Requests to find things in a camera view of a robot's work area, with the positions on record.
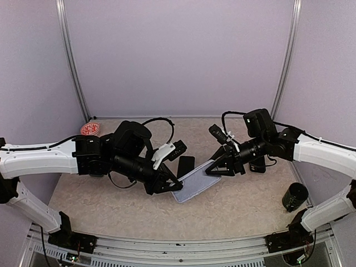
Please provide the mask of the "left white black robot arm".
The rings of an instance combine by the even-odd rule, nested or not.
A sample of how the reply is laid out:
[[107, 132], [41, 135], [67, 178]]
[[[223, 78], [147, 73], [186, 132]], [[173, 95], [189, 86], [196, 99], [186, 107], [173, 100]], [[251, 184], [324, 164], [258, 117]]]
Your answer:
[[70, 218], [35, 197], [21, 176], [67, 173], [126, 176], [140, 182], [149, 195], [181, 190], [183, 185], [165, 165], [187, 149], [182, 141], [168, 140], [155, 149], [144, 123], [123, 121], [115, 132], [98, 137], [76, 135], [54, 144], [11, 145], [1, 141], [1, 203], [12, 206], [48, 232], [50, 244], [93, 253], [97, 238], [72, 230]]

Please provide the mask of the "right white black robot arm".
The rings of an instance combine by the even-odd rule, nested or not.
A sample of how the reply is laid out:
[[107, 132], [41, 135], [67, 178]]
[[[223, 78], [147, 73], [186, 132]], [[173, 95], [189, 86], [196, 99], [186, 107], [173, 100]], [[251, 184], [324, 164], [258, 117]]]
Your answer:
[[355, 148], [314, 137], [294, 126], [284, 125], [284, 130], [279, 132], [278, 123], [265, 108], [242, 113], [242, 116], [251, 139], [241, 144], [225, 126], [209, 128], [221, 146], [211, 157], [213, 164], [206, 169], [207, 175], [244, 174], [245, 164], [272, 156], [319, 165], [351, 178], [350, 184], [338, 194], [298, 212], [287, 231], [267, 235], [265, 240], [270, 253], [312, 243], [316, 240], [313, 232], [318, 227], [355, 212]]

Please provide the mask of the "lilac phone case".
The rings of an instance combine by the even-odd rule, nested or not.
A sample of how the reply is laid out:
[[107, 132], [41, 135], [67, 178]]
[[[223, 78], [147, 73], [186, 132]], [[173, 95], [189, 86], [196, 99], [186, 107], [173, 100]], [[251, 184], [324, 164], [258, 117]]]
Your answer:
[[172, 195], [179, 204], [198, 196], [221, 180], [220, 175], [206, 174], [206, 170], [213, 163], [214, 160], [209, 160], [178, 179], [179, 182], [182, 182], [183, 187], [181, 190], [173, 191]]

